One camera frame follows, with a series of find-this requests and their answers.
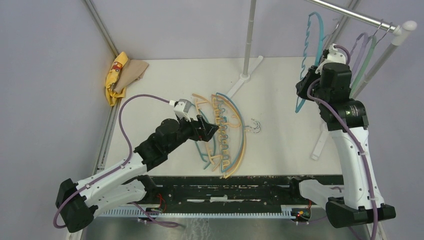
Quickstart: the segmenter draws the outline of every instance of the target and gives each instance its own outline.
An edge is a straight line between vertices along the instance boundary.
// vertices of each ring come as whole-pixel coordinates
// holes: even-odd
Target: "tan cloth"
[[[128,60],[122,68],[119,80],[113,88],[116,93],[121,91],[132,82],[142,79],[149,64],[143,60]]]

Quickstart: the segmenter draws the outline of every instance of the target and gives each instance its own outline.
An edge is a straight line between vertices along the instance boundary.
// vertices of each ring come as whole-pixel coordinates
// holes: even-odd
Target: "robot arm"
[[[189,118],[189,104],[183,99],[175,102],[177,120],[168,118],[162,121],[155,132],[134,149],[135,154],[128,162],[122,160],[94,176],[75,183],[69,178],[60,184],[57,208],[81,190],[60,212],[70,233],[85,228],[107,210],[142,200],[155,187],[144,174],[166,161],[168,154],[188,139],[205,142],[212,139],[219,127],[207,123],[201,115],[197,120]]]
[[[312,96],[328,103],[360,142],[365,151],[373,183],[378,220],[392,219],[396,216],[395,208],[385,204],[374,176],[369,154],[369,123],[365,107],[360,101],[349,98],[352,72],[349,66],[338,62],[321,64],[320,67],[321,71],[318,71],[316,66],[308,70],[305,78],[296,85],[297,94],[311,101],[307,97],[307,90],[312,82],[320,78],[319,84],[313,86]],[[314,179],[307,179],[299,183],[300,195],[325,209],[330,223],[335,228],[372,223],[373,206],[361,153],[335,116],[323,104],[318,106],[320,116],[337,147],[344,191],[341,193],[338,189],[332,190]]]

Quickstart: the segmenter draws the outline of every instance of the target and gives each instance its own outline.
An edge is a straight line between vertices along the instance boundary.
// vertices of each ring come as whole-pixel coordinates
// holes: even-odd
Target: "metal rod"
[[[361,0],[351,0],[349,5],[347,6],[350,10],[356,10],[359,4],[361,3]],[[329,46],[337,40],[339,40],[340,35],[342,34],[343,30],[345,29],[346,25],[349,22],[349,17],[346,15],[343,15],[338,22],[338,26],[334,30],[334,32],[327,38],[327,41],[325,42],[324,49],[328,49]]]
[[[249,59],[251,57],[253,23],[255,19],[256,0],[250,1],[249,25],[247,27],[246,49],[244,51],[243,76],[248,75]]]
[[[98,29],[100,30],[101,34],[103,35],[104,40],[106,41],[107,45],[109,46],[110,51],[115,56],[115,58],[118,56],[118,50],[117,47],[114,44],[114,41],[112,41],[111,36],[109,35],[108,31],[106,30],[105,25],[103,24],[102,20],[100,19],[99,14],[96,11],[96,8],[94,7],[94,4],[92,0],[82,0],[85,3],[85,6],[87,7],[88,11],[90,12],[91,16],[93,17],[93,20],[95,24],[97,25]]]
[[[362,90],[367,86],[367,84],[371,81],[371,79],[376,75],[376,73],[380,70],[383,64],[390,58],[393,52],[398,48],[397,45],[390,44],[380,58],[374,63],[369,72],[365,74],[363,81],[358,83],[358,87],[355,89],[355,92],[352,94],[352,98],[356,99],[358,95],[362,92]]]
[[[369,25],[372,25],[374,27],[379,27],[381,25],[380,29],[385,30],[385,31],[388,30],[391,33],[393,33],[397,28],[397,25],[390,24],[388,22],[382,21],[381,19],[377,19],[377,18],[374,18],[372,16],[368,16],[368,15],[365,15],[365,14],[362,14],[362,13],[351,11],[349,9],[346,9],[346,8],[339,6],[339,5],[336,5],[336,4],[332,4],[332,3],[322,1],[322,0],[307,0],[307,1],[311,2],[313,4],[316,4],[316,5],[320,5],[321,7],[330,9],[334,12],[341,13],[341,14],[346,15],[348,17],[360,20],[360,21],[367,23]]]

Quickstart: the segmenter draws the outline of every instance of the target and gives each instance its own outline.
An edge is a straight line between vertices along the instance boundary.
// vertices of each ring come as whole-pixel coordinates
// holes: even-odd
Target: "metal floor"
[[[324,216],[315,209],[313,219]],[[181,224],[165,228],[144,225],[133,218],[98,217],[84,230],[82,240],[356,240],[348,228],[333,228],[328,220],[296,226],[288,219],[163,218]],[[354,227],[363,240],[365,226]]]

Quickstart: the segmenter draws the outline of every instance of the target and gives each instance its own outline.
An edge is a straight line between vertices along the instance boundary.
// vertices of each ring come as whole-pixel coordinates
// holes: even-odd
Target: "white bracket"
[[[145,195],[145,186],[137,179],[125,185],[119,185],[97,200],[98,209],[94,212],[94,218],[124,204],[140,201]]]
[[[189,116],[189,109],[191,106],[192,106],[192,103],[190,101],[185,99],[180,99],[177,102],[176,106],[173,108],[173,111],[179,119],[186,119],[187,122],[191,122],[192,120],[190,119],[190,116]]]
[[[346,56],[339,52],[339,50],[334,47],[335,45],[336,44],[333,43],[328,48],[329,53],[327,55],[327,58],[325,58],[324,61],[322,61],[322,63],[318,66],[315,71],[316,74],[321,74],[321,72],[323,71],[323,66],[327,63],[346,64]]]
[[[319,135],[318,141],[316,141],[315,143],[315,148],[313,149],[312,154],[310,155],[310,157],[315,161],[318,161],[318,159],[320,158],[321,153],[326,144],[326,141],[330,135],[329,130],[327,129],[327,124],[325,122],[321,124],[320,129],[321,129],[321,134]]]
[[[93,179],[97,179],[98,177],[112,171],[116,167],[119,167],[120,165],[122,165],[123,162],[124,161],[120,161],[116,163],[115,165],[109,167],[108,169],[105,169],[101,171],[100,173],[97,173],[94,176],[90,176],[86,179],[79,180],[77,182],[78,185],[76,186],[76,188],[77,189],[82,188],[86,184],[93,181]],[[81,197],[86,197],[85,204],[87,204],[88,207],[97,205],[99,202],[99,199],[106,196],[108,193],[115,191],[118,187],[121,186],[122,183],[125,183],[126,181],[132,178],[135,178],[137,176],[143,175],[146,172],[147,172],[147,166],[143,164],[142,157],[138,154],[134,154],[131,160],[125,165],[124,168],[119,169],[115,171],[114,173],[108,175],[107,177],[101,179],[100,181],[92,184],[89,189],[83,190],[80,193],[80,195]]]
[[[337,189],[331,189],[331,186],[322,185],[315,179],[304,180],[299,183],[300,195],[310,199],[322,209],[326,209],[329,197],[340,198],[343,193]]]
[[[65,236],[65,240],[81,240],[83,237],[83,230],[70,233],[68,232]]]

